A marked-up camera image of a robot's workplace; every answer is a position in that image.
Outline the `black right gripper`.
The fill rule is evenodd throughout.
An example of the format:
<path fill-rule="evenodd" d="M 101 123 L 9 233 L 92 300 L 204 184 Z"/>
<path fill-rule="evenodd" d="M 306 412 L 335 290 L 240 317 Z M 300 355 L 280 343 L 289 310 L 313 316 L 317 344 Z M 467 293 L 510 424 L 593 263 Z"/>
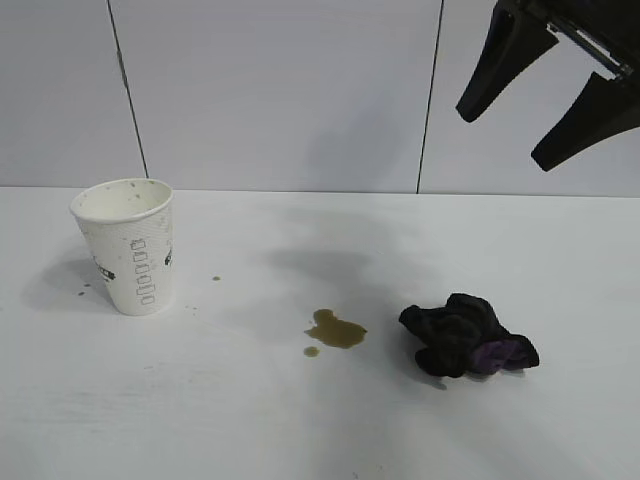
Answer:
<path fill-rule="evenodd" d="M 614 74 L 592 73 L 560 121 L 531 152 L 548 172 L 581 151 L 639 127 L 637 1 L 498 1 L 485 43 L 456 110 L 475 121 L 561 32 Z"/>

